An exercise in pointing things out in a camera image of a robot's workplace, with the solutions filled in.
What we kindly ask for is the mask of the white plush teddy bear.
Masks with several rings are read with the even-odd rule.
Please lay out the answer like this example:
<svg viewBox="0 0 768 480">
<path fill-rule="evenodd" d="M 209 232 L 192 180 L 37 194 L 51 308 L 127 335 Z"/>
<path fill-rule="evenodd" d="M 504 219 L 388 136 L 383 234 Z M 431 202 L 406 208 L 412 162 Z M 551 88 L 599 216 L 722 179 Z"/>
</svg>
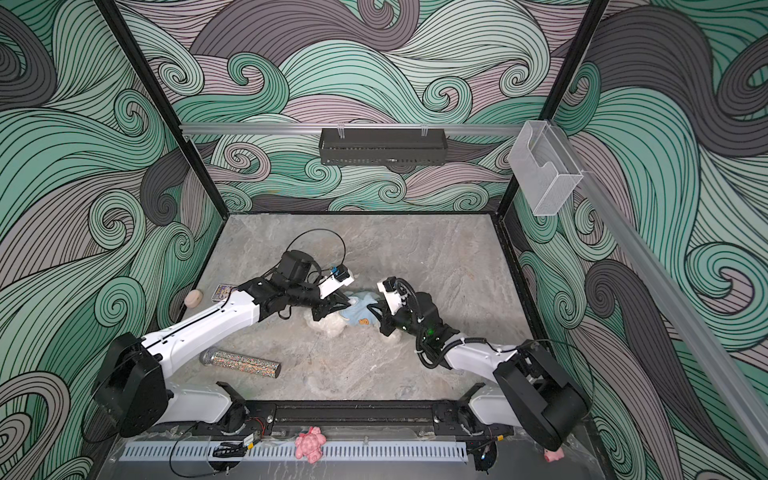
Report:
<svg viewBox="0 0 768 480">
<path fill-rule="evenodd" d="M 320 320 L 315 320 L 312 310 L 307 309 L 303 313 L 303 318 L 310 329 L 328 338 L 335 338 L 340 336 L 345 330 L 352 330 L 355 332 L 374 333 L 385 344 L 394 345 L 402 340 L 402 332 L 400 330 L 384 335 L 380 331 L 380 325 L 377 321 L 368 319 L 350 320 L 343 317 L 339 312 L 334 312 Z"/>
</svg>

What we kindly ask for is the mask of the light blue fleece hoodie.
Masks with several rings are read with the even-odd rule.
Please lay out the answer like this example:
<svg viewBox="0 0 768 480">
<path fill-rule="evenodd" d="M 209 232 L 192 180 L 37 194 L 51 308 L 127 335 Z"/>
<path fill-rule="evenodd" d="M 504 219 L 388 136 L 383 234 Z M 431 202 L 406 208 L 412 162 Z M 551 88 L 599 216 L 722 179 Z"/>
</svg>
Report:
<svg viewBox="0 0 768 480">
<path fill-rule="evenodd" d="M 379 317 L 369 309 L 378 306 L 380 295 L 370 291 L 346 291 L 349 305 L 338 311 L 346 325 L 379 328 Z"/>
</svg>

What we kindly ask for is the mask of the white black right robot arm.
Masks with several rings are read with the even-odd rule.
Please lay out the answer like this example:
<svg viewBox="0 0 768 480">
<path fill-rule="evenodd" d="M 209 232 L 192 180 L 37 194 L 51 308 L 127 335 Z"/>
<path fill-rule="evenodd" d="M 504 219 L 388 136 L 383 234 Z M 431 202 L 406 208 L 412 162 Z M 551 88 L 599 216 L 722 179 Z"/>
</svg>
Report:
<svg viewBox="0 0 768 480">
<path fill-rule="evenodd" d="M 537 342 L 502 345 L 468 336 L 443 321 L 425 292 L 386 293 L 365 309 L 382 335 L 411 335 L 423 367 L 466 371 L 487 380 L 468 400 L 469 410 L 483 425 L 519 427 L 543 448 L 555 451 L 591 407 L 584 389 Z"/>
</svg>

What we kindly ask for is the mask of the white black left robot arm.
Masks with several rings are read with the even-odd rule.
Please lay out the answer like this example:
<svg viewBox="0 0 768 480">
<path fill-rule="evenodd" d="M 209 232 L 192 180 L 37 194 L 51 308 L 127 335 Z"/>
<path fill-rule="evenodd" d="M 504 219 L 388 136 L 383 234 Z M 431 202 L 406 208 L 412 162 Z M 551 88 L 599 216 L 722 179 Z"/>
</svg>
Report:
<svg viewBox="0 0 768 480">
<path fill-rule="evenodd" d="M 190 387 L 170 379 L 217 342 L 288 307 L 308 308 L 317 319 L 347 308 L 342 290 L 353 283 L 353 274 L 340 264 L 311 280 L 316 265 L 310 255 L 288 250 L 276 266 L 203 312 L 143 337 L 126 333 L 113 340 L 92 395 L 117 436 L 131 438 L 164 423 L 206 425 L 217 435 L 241 432 L 250 413 L 231 385 Z"/>
</svg>

